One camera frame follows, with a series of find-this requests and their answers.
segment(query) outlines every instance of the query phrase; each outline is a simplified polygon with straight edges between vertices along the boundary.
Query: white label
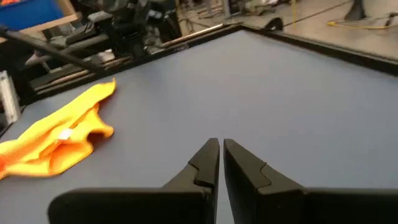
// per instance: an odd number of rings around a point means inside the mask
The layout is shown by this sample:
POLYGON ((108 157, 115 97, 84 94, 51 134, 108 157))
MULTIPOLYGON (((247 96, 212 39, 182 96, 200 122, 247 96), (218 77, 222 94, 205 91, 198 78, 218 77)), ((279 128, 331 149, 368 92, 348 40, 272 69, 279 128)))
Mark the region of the white label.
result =
POLYGON ((72 135, 73 130, 70 128, 64 129, 61 134, 58 136, 59 140, 68 140, 69 137, 72 135))

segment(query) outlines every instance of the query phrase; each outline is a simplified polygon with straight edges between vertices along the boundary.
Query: yellow towel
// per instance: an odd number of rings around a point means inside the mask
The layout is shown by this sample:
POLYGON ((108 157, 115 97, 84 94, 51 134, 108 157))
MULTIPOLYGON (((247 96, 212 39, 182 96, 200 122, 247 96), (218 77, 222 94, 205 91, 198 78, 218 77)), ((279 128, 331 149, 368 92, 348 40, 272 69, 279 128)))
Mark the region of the yellow towel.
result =
POLYGON ((57 175, 90 155, 89 133, 102 133, 106 138, 113 134, 113 128, 98 116, 98 102, 115 88, 115 79, 97 84, 34 123, 18 139, 0 143, 0 179, 7 175, 57 175))

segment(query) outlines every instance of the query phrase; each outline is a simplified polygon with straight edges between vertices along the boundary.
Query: gray table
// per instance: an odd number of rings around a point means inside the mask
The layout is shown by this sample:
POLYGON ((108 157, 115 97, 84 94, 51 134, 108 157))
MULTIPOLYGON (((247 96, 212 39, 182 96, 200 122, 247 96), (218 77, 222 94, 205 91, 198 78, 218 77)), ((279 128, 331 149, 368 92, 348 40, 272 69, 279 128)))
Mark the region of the gray table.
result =
MULTIPOLYGON (((51 199, 79 187, 160 187, 210 137, 235 139, 307 187, 398 188, 397 78, 245 31, 114 77, 100 109, 114 136, 58 177, 1 180, 2 224, 47 223, 51 199)), ((93 84, 28 106, 1 141, 93 84)), ((221 161, 227 224, 223 173, 221 161)))

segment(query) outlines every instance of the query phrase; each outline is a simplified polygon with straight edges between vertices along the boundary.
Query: yellow cable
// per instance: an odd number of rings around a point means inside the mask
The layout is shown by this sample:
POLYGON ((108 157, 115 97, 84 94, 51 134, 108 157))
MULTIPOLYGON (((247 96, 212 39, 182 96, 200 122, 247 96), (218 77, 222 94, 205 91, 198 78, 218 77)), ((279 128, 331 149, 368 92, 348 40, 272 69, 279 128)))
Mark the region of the yellow cable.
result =
POLYGON ((292 9, 293 9, 293 28, 295 29, 296 20, 297 20, 296 0, 292 0, 292 9))
POLYGON ((347 26, 347 25, 341 25, 337 22, 328 22, 328 26, 333 26, 333 27, 342 27, 342 28, 347 28, 347 29, 367 29, 367 30, 381 30, 381 29, 388 29, 391 27, 398 26, 398 24, 393 25, 393 26, 347 26))

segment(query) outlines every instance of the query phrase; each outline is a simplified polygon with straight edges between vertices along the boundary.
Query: floor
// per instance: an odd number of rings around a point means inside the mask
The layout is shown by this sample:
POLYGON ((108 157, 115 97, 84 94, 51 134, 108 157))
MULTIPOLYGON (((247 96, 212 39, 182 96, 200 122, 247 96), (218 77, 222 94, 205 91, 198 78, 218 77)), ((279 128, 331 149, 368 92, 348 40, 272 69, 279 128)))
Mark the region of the floor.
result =
MULTIPOLYGON (((258 0, 253 0, 246 6, 258 4, 258 0)), ((293 10, 291 6, 281 5, 276 8, 275 13, 268 13, 264 16, 234 16, 225 18, 218 16, 211 19, 199 19, 196 11, 186 13, 186 16, 194 22, 213 26, 225 21, 245 22, 251 26, 262 27, 272 18, 281 17, 284 20, 285 32, 300 35, 309 39, 321 42, 328 42, 354 50, 359 50, 371 54, 382 55, 383 57, 398 59, 398 27, 384 30, 364 30, 349 29, 342 27, 330 27, 328 21, 340 20, 349 11, 352 1, 347 0, 300 0, 297 2, 296 13, 297 22, 293 24, 293 10)), ((366 14, 370 18, 386 17, 389 12, 398 11, 398 1, 396 0, 364 0, 366 14)), ((364 21, 361 26, 383 26, 386 19, 364 21)), ((392 25, 398 26, 398 18, 392 25)), ((205 26, 195 24, 195 31, 205 29, 205 26)), ((188 34, 185 23, 181 23, 182 32, 188 34)))

